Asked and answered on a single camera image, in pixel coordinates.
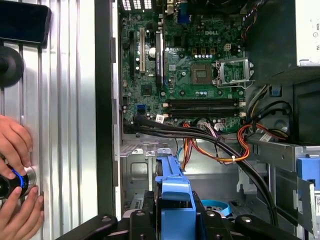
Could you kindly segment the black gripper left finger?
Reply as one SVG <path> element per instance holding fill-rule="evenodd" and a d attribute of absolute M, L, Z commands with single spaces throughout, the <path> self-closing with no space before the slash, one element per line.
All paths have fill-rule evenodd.
<path fill-rule="evenodd" d="M 59 240 L 153 240 L 155 238 L 155 199 L 145 191 L 141 209 L 124 213 L 121 220 L 110 214 L 99 214 L 63 234 Z"/>

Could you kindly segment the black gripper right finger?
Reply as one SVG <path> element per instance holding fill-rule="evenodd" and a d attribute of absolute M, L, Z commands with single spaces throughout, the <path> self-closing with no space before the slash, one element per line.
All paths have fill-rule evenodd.
<path fill-rule="evenodd" d="M 206 210 L 192 192 L 196 207 L 197 240 L 296 240 L 297 237 L 260 218 L 243 214 L 231 221 L 216 210 Z"/>

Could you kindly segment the person's right hand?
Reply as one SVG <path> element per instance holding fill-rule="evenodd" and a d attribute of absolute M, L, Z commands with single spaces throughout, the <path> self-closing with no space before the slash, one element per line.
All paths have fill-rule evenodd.
<path fill-rule="evenodd" d="M 0 238 L 2 240 L 29 240 L 41 228 L 44 221 L 44 197 L 33 187 L 27 199 L 15 212 L 21 187 L 16 187 L 0 209 Z"/>

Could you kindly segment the person's left hand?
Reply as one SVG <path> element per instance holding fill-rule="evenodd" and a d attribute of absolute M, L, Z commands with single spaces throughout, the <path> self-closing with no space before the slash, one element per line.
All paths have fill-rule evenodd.
<path fill-rule="evenodd" d="M 28 130 L 14 119 L 0 116 L 0 174 L 13 179 L 15 170 L 19 175 L 26 175 L 25 167 L 31 166 L 30 153 L 33 140 Z"/>

